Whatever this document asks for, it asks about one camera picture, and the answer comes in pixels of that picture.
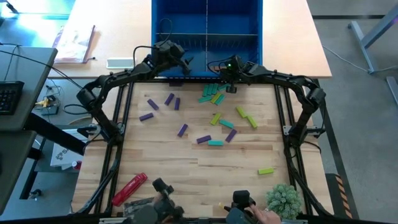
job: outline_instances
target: green block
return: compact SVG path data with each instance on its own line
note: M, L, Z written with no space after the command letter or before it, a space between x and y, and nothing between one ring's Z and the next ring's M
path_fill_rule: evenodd
M209 84L209 87L207 88L207 95L210 96L212 92L213 92L213 84Z
M221 96L216 100L216 105L220 105L220 103L224 100L225 96L224 94L221 94Z
M214 83L213 84L213 91L211 92L211 94L215 95L217 93L217 89L218 89L218 83Z
M247 117L246 113L243 111L243 108L241 106L237 106L236 110L238 111L238 113L241 115L242 118Z
M200 98L198 101L199 101L199 103L204 103L204 102L207 102L210 100L211 100L211 96L205 96L205 97Z
M210 124L216 125L216 123L217 123L218 119L220 118L220 116L221 116L221 113L217 113L217 114L214 116L214 118L210 121Z
M210 140L208 144L209 146L224 146L224 142L221 140Z
M224 120L224 119L221 119L221 120L220 120L220 124L222 124L222 125L224 125L224 126L227 126L227 127L229 127L229 128L234 128L234 124L233 124L233 123L231 123L231 122L229 122L229 121L226 121L226 120Z
M259 169L259 174L271 174L274 172L274 168L265 168L265 169Z
M227 83L225 85L222 85L222 86L218 87L218 91L225 90L227 86L231 86L231 84Z
M203 89L202 96L207 96L207 89L209 89L209 85L205 85L205 88Z
M249 115L248 115L248 120L249 120L249 122L250 122L250 124L251 124L251 126L252 126L253 128L256 128L256 127L257 127L257 123L254 121L254 119L253 119L252 116L249 116Z

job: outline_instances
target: gray floor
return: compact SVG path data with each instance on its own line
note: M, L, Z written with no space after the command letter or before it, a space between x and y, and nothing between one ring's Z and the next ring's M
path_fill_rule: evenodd
M385 14L395 0L308 0L314 15L368 15ZM17 44L49 46L58 28L66 21L52 21L52 30L37 33L39 25L30 27L21 25L18 20L6 20L0 27L0 42L13 40ZM359 24L366 33L378 20L360 20ZM367 68L366 61L355 41L352 32L347 29L346 20L316 20L318 34L324 46L334 50L342 57L360 67ZM372 47L371 51L379 67L398 65L398 27L388 30ZM368 75L357 68L336 58L325 51L333 78L321 80L321 86L327 93L328 110L335 130L341 156L351 184L351 190L362 220L398 223L398 185L395 135L398 133L398 106L388 89L385 77L394 76L396 71ZM82 85L88 80L78 80ZM64 104L76 103L73 97L76 89L65 80L56 80L62 86L61 101ZM51 116L54 124L67 124L78 116L63 112ZM319 113L314 121L320 124ZM322 160L325 172L336 173L326 136L320 138L323 148ZM39 176L35 187L46 189L46 196L37 202L18 200L16 192L21 190L27 168L17 183L17 187L0 220L43 217L66 214L74 191L76 174L44 174ZM56 179L46 182L45 178Z

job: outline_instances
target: book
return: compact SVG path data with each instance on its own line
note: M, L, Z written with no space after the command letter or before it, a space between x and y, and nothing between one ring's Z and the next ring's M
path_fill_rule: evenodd
M85 63L94 29L86 24L62 26L52 46L58 50L54 63Z

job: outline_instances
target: purple block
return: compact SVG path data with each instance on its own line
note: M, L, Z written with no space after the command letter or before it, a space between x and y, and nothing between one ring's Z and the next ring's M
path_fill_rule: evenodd
M170 104L170 102L173 100L174 98L174 94L170 93L169 97L167 97L166 102L164 102L164 104L166 104L167 106Z
M209 141L209 140L211 140L211 136L205 136L205 137L202 137L202 138L198 138L197 139L197 143L200 144L200 143L203 143L203 142L206 142L206 141Z
M155 102L153 102L151 99L147 101L149 105L154 109L154 110L159 110L159 107L156 105Z
M184 132L185 132L185 130L187 130L187 128L188 128L188 125L187 124L184 124L182 127L181 127L181 129L180 129L180 131L178 132L178 136L180 136L180 137L182 137L183 135L184 135Z
M175 99L175 105L174 105L174 110L179 110L180 109L180 98L177 97Z
M232 138L234 138L235 134L237 133L237 131L235 129L232 129L232 131L229 133L229 135L226 137L225 141L226 142L230 142L232 140Z
M141 117L139 117L139 120L140 121L145 121L146 119L153 118L153 117L154 117L154 114L153 113L149 113L149 114L145 114L145 115L142 115Z

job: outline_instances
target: desk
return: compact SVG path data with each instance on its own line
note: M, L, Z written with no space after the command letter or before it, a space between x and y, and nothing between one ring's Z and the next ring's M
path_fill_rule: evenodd
M76 0L68 26L95 25L87 64L56 65L70 77L94 78L109 73L106 59L132 57L138 45L151 45L150 0ZM331 77L306 0L263 0L262 60L269 70L316 78ZM137 50L140 62L150 51ZM51 78L61 78L54 71Z
M198 103L202 89L203 84L197 83L186 83L182 87L169 87L166 83L134 85L116 191L120 191L135 174L145 172L148 180L128 201L153 197L155 190L151 183L161 177L175 189L171 198L184 208L185 217L225 217L226 212L218 207L218 203L230 204L233 191L248 189L251 197L264 208L266 192L275 184L289 183L274 86L238 85L237 94L227 93L219 106L210 102ZM117 88L109 92L103 105L109 118L113 114L117 92ZM164 105L170 92L181 97L179 111L174 111L174 102L170 106ZM293 93L290 95L297 120L301 105ZM160 110L153 111L147 103L149 98ZM257 121L257 129L252 129L248 121L238 115L235 110L238 105ZM140 116L150 112L154 113L154 118L139 121ZM211 147L206 143L198 145L196 139L199 137L210 134L213 139L224 140L230 132L224 126L210 124L217 112L234 123L238 134L223 147ZM177 133L184 123L189 127L179 138ZM316 142L311 137L307 140ZM309 188L323 206L333 212L318 149L307 144L301 149ZM74 211L80 209L97 188L105 150L103 142L93 142L87 147L73 197ZM265 167L274 167L275 172L258 175L257 170ZM107 199L106 190L103 210ZM113 215L122 208L114 207Z

